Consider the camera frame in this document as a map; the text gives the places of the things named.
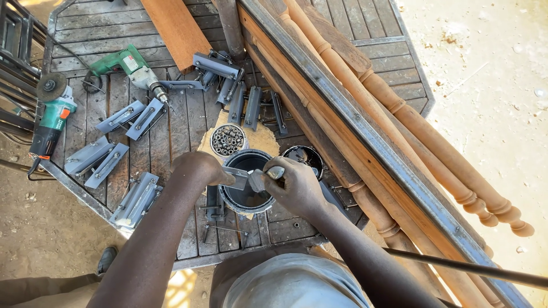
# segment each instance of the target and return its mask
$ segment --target power drill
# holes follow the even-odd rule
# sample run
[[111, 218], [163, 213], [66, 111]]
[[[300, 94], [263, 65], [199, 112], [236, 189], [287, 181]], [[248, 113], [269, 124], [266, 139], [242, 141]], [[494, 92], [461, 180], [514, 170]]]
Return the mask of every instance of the power drill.
[[167, 103], [171, 108], [167, 91], [158, 82], [158, 77], [149, 68], [145, 59], [131, 44], [128, 45], [128, 48], [110, 54], [91, 64], [89, 69], [97, 77], [111, 71], [119, 72], [123, 70], [136, 87], [152, 91], [158, 100], [164, 104]]
[[42, 76], [36, 87], [38, 99], [44, 102], [44, 114], [32, 138], [28, 154], [34, 158], [34, 164], [27, 173], [27, 178], [38, 168], [42, 159], [50, 159], [65, 126], [67, 117], [76, 111], [72, 97], [72, 88], [66, 77], [60, 73]]

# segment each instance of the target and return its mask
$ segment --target bolt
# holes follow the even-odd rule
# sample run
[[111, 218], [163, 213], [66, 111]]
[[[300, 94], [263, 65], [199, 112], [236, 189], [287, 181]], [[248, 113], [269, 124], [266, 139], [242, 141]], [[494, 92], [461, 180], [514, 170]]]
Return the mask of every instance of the bolt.
[[44, 90], [45, 91], [51, 91], [55, 88], [55, 81], [53, 80], [48, 80], [45, 85], [44, 85]]

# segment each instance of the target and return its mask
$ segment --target dirt ground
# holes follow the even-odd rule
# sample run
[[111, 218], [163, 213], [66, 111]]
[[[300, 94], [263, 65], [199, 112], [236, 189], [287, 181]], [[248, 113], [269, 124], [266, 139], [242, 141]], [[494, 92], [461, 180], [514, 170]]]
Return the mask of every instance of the dirt ground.
[[[43, 22], [56, 2], [25, 1]], [[398, 2], [435, 90], [437, 103], [429, 121], [521, 209], [536, 233], [519, 238], [506, 224], [488, 228], [475, 215], [463, 215], [493, 248], [496, 263], [548, 276], [548, 208], [543, 202], [548, 98], [534, 94], [535, 89], [548, 91], [548, 8], [541, 4]], [[19, 163], [31, 164], [25, 147], [4, 138], [0, 146], [3, 159], [18, 157]], [[0, 200], [0, 280], [94, 272], [106, 246], [120, 248], [125, 242], [56, 181], [29, 182], [22, 174], [0, 169]], [[367, 231], [375, 234], [372, 226]], [[173, 285], [194, 286], [171, 294], [177, 304], [172, 306], [207, 307], [212, 272], [212, 266], [204, 267], [173, 279]], [[546, 291], [518, 288], [534, 307], [548, 307]]]

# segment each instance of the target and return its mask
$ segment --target gray shirt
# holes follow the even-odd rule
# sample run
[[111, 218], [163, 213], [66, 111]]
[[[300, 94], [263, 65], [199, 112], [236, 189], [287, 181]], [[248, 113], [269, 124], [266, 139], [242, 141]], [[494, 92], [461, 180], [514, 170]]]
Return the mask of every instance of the gray shirt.
[[312, 255], [278, 255], [240, 276], [223, 308], [369, 308], [344, 268]]

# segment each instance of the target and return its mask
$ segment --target hand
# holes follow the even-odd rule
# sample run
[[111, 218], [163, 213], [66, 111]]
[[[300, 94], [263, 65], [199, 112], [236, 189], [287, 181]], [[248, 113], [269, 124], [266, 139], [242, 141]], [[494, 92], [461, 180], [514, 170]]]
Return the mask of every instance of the hand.
[[266, 174], [261, 176], [266, 191], [291, 213], [309, 222], [316, 220], [321, 209], [329, 203], [323, 197], [322, 189], [312, 168], [292, 159], [277, 156], [266, 163], [263, 172], [266, 173], [274, 166], [280, 166], [286, 170], [282, 176], [284, 181], [273, 180]]
[[226, 184], [232, 185], [236, 178], [232, 174], [224, 172], [219, 161], [206, 152], [188, 152], [173, 160], [171, 173], [179, 171], [196, 171], [197, 176], [205, 176], [208, 185]]

